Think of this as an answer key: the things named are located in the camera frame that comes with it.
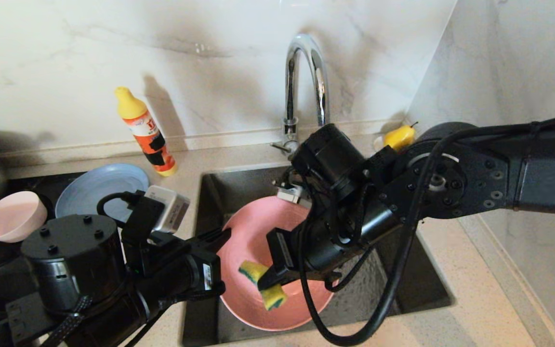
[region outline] yellow sponge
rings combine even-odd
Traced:
[[[267,270],[269,270],[267,266],[251,261],[244,261],[239,267],[239,272],[244,274],[255,285],[258,285],[258,280],[264,275],[265,272],[267,272]],[[288,298],[284,290],[282,290],[282,286],[279,284],[266,290],[260,290],[260,295],[263,297],[263,303],[266,310],[272,310],[284,305],[286,299]]]

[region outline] countertop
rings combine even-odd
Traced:
[[[364,155],[372,154],[373,136],[354,136]],[[200,176],[211,171],[238,171],[287,165],[279,151],[267,145],[224,147],[176,152],[178,171],[164,178],[153,171],[141,154],[105,160],[79,160],[9,170],[11,178],[88,171],[100,165],[127,162],[143,168],[151,184],[173,189],[191,199],[177,236],[192,236],[196,218]],[[453,305],[440,309],[392,316],[363,346],[533,346],[535,342],[507,299],[483,257],[457,220],[425,219],[419,238],[440,278],[453,296]],[[139,347],[181,344],[185,304],[174,305],[137,344]],[[352,334],[363,326],[353,323],[333,327],[336,334]],[[315,331],[284,334],[273,338],[238,341],[228,345],[245,347],[328,346]]]

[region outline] chrome faucet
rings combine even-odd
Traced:
[[[322,127],[330,122],[329,117],[329,90],[327,71],[324,68],[322,55],[316,42],[310,35],[298,34],[291,41],[286,55],[286,116],[283,120],[282,143],[271,143],[272,147],[281,149],[289,159],[299,148],[299,137],[297,136],[297,123],[299,119],[295,117],[295,70],[299,54],[304,53],[314,82],[317,97],[317,119],[318,126]]]

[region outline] dish soap bottle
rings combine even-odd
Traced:
[[[126,122],[130,131],[141,145],[147,160],[162,176],[170,176],[177,171],[177,163],[166,148],[166,141],[152,119],[147,105],[136,99],[128,88],[118,87],[115,96],[119,100],[117,112]]]

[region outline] stainless steel sink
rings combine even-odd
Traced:
[[[273,167],[203,175],[198,197],[196,233],[223,226],[233,213],[248,202],[275,195],[276,188],[271,182],[280,177],[285,169],[286,167]],[[398,233],[385,237],[377,252],[372,253],[352,282],[333,296],[320,315],[326,325],[342,325],[368,319],[383,292],[385,270],[391,268],[398,237]],[[340,270],[342,274],[346,274],[356,261],[352,259],[347,262]],[[434,270],[421,242],[416,239],[391,314],[449,305],[451,296]],[[201,347],[310,329],[315,329],[312,322],[288,332],[258,330],[239,321],[216,298],[186,304],[182,342],[185,347]]]

